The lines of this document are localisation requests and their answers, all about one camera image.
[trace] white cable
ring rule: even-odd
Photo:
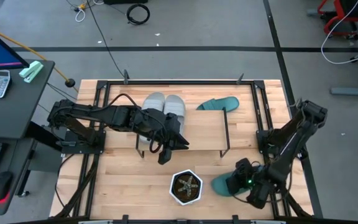
[[[357,5],[358,5],[358,1],[357,1],[356,4],[353,6],[352,10],[350,10],[350,12],[349,12],[345,17],[343,17],[343,19],[340,20],[340,21],[334,26],[334,28],[331,29],[331,31],[329,32],[329,34],[327,35],[326,39],[324,40],[324,42],[323,42],[323,44],[322,44],[322,46],[321,46],[321,53],[323,54],[324,58],[325,58],[329,63],[333,63],[334,65],[344,65],[344,64],[347,64],[347,63],[351,63],[351,62],[358,61],[358,58],[355,58],[355,59],[353,59],[353,60],[349,60],[349,61],[346,61],[346,62],[332,62],[332,61],[330,61],[330,60],[327,58],[327,56],[324,54],[324,50],[323,50],[324,45],[326,44],[326,42],[327,42],[329,36],[333,33],[333,31],[335,30],[335,28],[353,12],[353,10],[356,8]]]
[[[93,3],[95,3],[95,4],[104,4],[104,1],[102,1],[102,3],[96,3],[96,1],[98,1],[98,0],[93,0]]]
[[[84,14],[84,17],[82,17],[82,19],[78,20],[78,15],[80,15],[81,12]],[[75,21],[77,21],[77,22],[82,22],[82,21],[85,19],[85,17],[86,17],[85,11],[82,10],[82,9],[80,9],[80,8],[78,8],[77,15],[75,16]]]

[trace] wooden tabletop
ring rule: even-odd
[[[268,103],[274,128],[281,128],[290,120],[280,80],[264,80]],[[82,80],[77,103],[92,105],[97,80]],[[234,164],[247,157],[251,162],[263,163],[257,150],[255,132],[257,122],[249,85],[114,85],[109,100],[120,93],[129,94],[138,105],[152,92],[160,91],[165,96],[180,96],[186,104],[184,137],[190,143],[186,151],[174,151],[171,161],[161,166],[157,163],[158,154],[152,154],[146,145],[139,149],[145,151],[141,158],[135,150],[136,135],[119,133],[106,128],[107,138],[104,154],[99,160],[98,175],[91,211],[93,219],[121,219],[129,215],[130,219],[231,219],[238,215],[240,219],[272,218],[270,204],[260,210],[232,197],[216,195],[210,182],[220,174],[234,170]],[[212,98],[235,96],[240,101],[238,109],[227,113],[229,124],[230,151],[220,158],[218,150],[225,150],[226,135],[222,111],[196,111],[202,102]],[[259,102],[262,97],[258,91]],[[122,97],[116,105],[130,105]],[[267,129],[265,115],[262,112],[264,128]],[[82,155],[75,155],[65,163],[60,171],[57,190],[64,203],[70,199],[77,188]],[[168,193],[172,174],[191,169],[204,182],[201,200],[181,206]],[[85,209],[86,191],[81,201],[81,211]],[[248,193],[239,195],[245,198]],[[311,202],[303,176],[300,161],[293,165],[293,183],[291,194],[302,208],[313,213]],[[62,209],[54,196],[50,215]]]

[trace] yellow cable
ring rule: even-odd
[[[20,42],[18,42],[16,40],[10,38],[10,37],[2,34],[2,33],[0,33],[0,36],[5,38],[5,39],[7,39],[7,40],[9,40],[9,41],[11,41],[14,44],[17,44],[17,45],[21,46],[22,48],[28,50],[31,53],[36,54],[36,56],[40,57],[42,60],[47,60],[44,56],[40,55],[38,52],[36,52],[35,50],[31,49],[30,47],[28,47],[28,46],[26,46],[26,45],[24,45],[24,44],[22,44],[22,43],[20,43]],[[61,71],[59,71],[59,69],[57,69],[57,67],[54,67],[53,69],[55,69],[56,72],[59,73],[59,75],[61,75],[66,81],[68,81],[68,78]]]

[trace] potted plant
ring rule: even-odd
[[[184,170],[172,176],[169,193],[181,205],[201,199],[203,181],[191,170]]]

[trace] gray floor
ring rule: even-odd
[[[80,0],[71,0],[78,4]],[[318,18],[306,9],[320,0],[269,0],[282,47],[320,47],[325,35]],[[109,46],[246,46],[273,47],[263,1],[255,0],[150,0],[151,18],[144,26],[127,24],[117,10],[95,6],[94,13]],[[116,6],[125,11],[128,5]],[[64,0],[5,0],[0,10],[0,31],[30,47],[103,47],[89,10],[82,23]],[[333,38],[328,47],[350,47]],[[20,53],[24,58],[36,58]],[[107,52],[42,52],[68,77],[120,78]],[[112,52],[121,70],[131,78],[237,78],[281,79],[275,52]],[[284,53],[295,98],[310,99],[329,110],[327,125],[308,142],[311,165],[323,215],[358,220],[358,98],[331,96],[332,86],[358,86],[358,63],[331,65],[319,53]],[[331,60],[354,54],[330,53]],[[69,94],[53,73],[50,83]],[[40,104],[47,109],[59,100],[49,87]],[[46,123],[47,112],[38,107],[33,120]],[[15,198],[0,223],[46,218],[53,197],[55,174],[34,172],[27,198]]]

